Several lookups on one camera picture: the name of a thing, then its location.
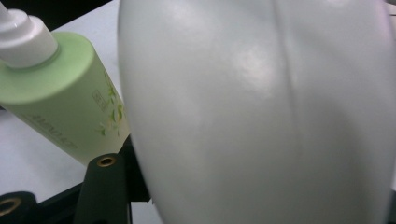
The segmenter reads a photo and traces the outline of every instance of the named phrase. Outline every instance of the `bottle cap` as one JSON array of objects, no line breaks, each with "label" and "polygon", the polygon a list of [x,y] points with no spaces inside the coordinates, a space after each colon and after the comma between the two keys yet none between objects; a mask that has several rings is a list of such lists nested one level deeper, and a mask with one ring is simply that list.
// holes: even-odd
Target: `bottle cap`
[{"label": "bottle cap", "polygon": [[7,10],[0,2],[0,60],[26,68],[46,61],[58,48],[47,26],[25,12]]}]

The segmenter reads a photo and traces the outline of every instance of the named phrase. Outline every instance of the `black metal bracket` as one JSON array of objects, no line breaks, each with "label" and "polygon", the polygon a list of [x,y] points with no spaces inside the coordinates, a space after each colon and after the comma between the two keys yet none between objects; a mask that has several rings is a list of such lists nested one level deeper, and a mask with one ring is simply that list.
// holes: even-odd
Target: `black metal bracket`
[{"label": "black metal bracket", "polygon": [[30,192],[0,196],[2,224],[132,224],[131,202],[149,192],[128,138],[119,154],[93,159],[84,182],[42,203]]}]

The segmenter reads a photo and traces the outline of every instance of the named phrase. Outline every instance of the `white table surface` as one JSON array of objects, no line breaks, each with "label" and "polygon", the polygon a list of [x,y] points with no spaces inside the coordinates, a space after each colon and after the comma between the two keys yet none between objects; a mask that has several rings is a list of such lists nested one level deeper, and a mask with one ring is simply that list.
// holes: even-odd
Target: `white table surface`
[{"label": "white table surface", "polygon": [[[91,40],[120,92],[117,57],[119,0],[60,27]],[[6,111],[0,111],[0,195],[24,190],[42,202],[83,181],[86,167]],[[132,203],[135,224],[161,224],[150,203]]]}]

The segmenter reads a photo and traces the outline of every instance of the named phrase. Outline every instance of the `glossy white surface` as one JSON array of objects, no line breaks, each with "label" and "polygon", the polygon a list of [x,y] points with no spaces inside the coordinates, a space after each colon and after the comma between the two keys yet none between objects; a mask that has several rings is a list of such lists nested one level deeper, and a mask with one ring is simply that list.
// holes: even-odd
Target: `glossy white surface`
[{"label": "glossy white surface", "polygon": [[396,56],[382,1],[128,0],[120,72],[165,223],[384,223]]}]

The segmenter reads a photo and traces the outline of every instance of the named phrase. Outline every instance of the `bottle label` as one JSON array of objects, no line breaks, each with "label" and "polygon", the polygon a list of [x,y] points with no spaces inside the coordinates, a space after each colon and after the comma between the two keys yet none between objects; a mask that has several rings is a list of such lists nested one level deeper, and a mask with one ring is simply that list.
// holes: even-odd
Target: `bottle label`
[{"label": "bottle label", "polygon": [[106,124],[99,122],[96,131],[102,136],[106,136],[108,132],[117,131],[117,135],[120,136],[120,125],[125,118],[124,106],[106,70],[104,71],[104,76],[107,84],[107,100],[105,100],[99,90],[95,90],[92,93],[92,97],[103,112],[108,111],[108,116]]},{"label": "bottle label", "polygon": [[22,115],[24,119],[28,120],[37,129],[42,130],[46,133],[47,137],[50,137],[53,141],[61,144],[68,148],[78,148],[78,146],[65,136],[61,131],[55,128],[50,122],[41,117],[40,115]]}]

